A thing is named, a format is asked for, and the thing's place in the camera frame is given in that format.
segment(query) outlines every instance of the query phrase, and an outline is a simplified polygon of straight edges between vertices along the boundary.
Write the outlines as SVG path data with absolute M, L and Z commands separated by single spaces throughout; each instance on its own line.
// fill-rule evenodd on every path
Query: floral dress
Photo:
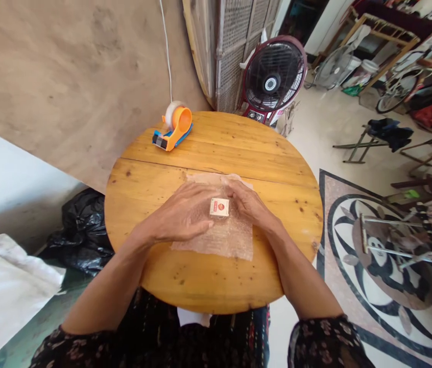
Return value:
M 32 368 L 266 367 L 269 306 L 214 315 L 210 327 L 180 327 L 177 309 L 138 289 L 117 331 L 71 335 L 61 327 L 44 339 Z M 290 367 L 373 367 L 346 316 L 298 322 Z

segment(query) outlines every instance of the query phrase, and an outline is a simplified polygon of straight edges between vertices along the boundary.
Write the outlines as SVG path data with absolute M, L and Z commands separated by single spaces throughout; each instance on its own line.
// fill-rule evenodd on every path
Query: person's left hand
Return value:
M 144 236 L 148 243 L 186 241 L 208 231 L 214 222 L 194 221 L 193 209 L 220 193 L 215 187 L 183 184 L 159 209 L 142 221 L 133 232 Z

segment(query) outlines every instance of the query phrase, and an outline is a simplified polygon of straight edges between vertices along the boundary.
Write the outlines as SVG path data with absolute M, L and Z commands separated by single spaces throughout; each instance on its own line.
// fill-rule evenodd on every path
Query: white cable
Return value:
M 163 15 L 163 5 L 160 0 L 161 18 L 163 19 L 163 30 L 165 31 L 165 45 L 166 45 L 166 63 L 169 66 L 169 81 L 170 81 L 170 102 L 173 102 L 172 98 L 172 72 L 170 70 L 170 56 L 169 56 L 169 37 L 166 35 L 165 16 Z

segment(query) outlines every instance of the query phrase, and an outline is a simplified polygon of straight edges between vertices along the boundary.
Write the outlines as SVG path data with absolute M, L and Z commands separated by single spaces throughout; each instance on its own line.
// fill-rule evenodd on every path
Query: table surface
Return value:
M 253 184 L 297 246 L 312 261 L 320 244 L 323 210 L 317 181 L 285 138 L 254 120 L 223 112 L 194 112 L 193 129 L 172 152 L 151 143 L 147 129 L 116 161 L 107 184 L 105 222 L 114 249 L 184 182 L 203 172 L 235 173 Z M 253 260 L 170 250 L 155 245 L 141 285 L 188 310 L 230 314 L 262 307 L 283 295 L 275 256 L 253 227 Z

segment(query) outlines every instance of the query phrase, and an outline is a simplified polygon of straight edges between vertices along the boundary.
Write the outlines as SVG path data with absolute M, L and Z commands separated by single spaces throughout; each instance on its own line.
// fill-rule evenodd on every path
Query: black garbage bag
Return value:
M 88 188 L 65 203 L 63 230 L 49 235 L 39 256 L 97 275 L 114 255 L 105 229 L 104 199 L 102 193 Z

